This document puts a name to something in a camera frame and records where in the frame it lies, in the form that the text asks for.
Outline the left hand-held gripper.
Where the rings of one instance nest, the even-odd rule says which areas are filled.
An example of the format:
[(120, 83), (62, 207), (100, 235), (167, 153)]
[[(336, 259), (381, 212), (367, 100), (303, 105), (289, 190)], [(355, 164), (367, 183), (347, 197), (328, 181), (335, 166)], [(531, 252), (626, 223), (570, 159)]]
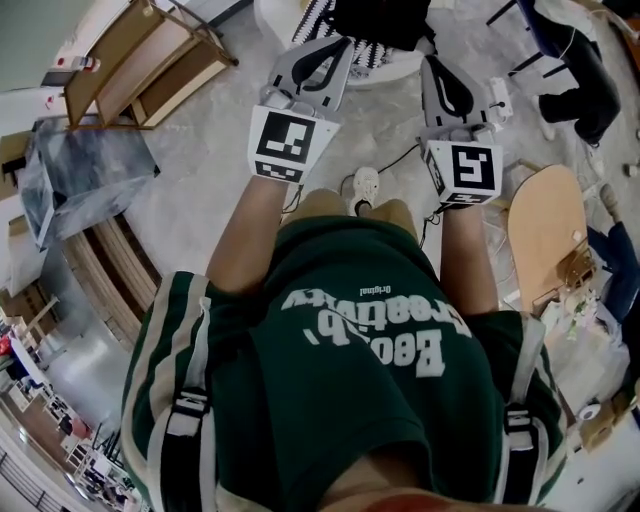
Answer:
[(278, 57), (252, 110), (253, 175), (301, 185), (341, 128), (337, 114), (355, 52), (348, 37), (314, 39)]

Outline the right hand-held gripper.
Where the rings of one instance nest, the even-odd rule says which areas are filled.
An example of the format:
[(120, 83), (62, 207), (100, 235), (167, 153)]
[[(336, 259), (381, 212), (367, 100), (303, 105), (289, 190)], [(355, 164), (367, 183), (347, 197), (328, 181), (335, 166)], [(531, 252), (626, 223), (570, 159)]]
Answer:
[[(498, 198), (503, 183), (503, 148), (488, 122), (481, 86), (462, 68), (425, 56), (420, 68), (422, 107), (427, 126), (420, 132), (421, 157), (442, 206), (484, 205)], [(442, 113), (463, 125), (442, 126)]]

